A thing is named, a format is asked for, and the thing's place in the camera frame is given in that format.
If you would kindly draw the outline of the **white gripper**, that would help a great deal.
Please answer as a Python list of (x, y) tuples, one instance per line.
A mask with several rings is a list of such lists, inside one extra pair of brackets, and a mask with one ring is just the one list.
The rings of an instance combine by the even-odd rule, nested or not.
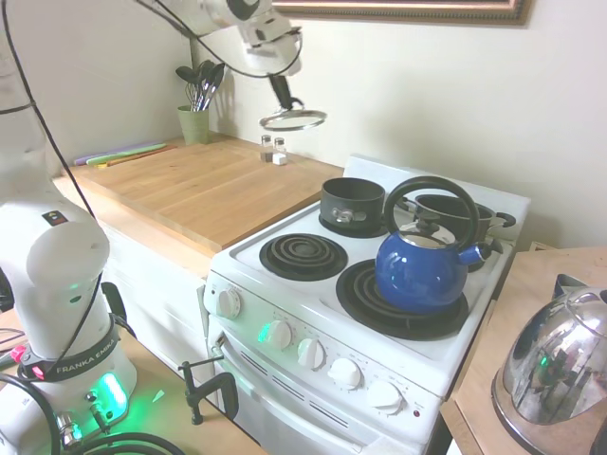
[(284, 17), (255, 17), (238, 27), (245, 55), (251, 69), (268, 77), (282, 109), (304, 109), (304, 103), (291, 97), (285, 76), (301, 71), (299, 57), (302, 34)]

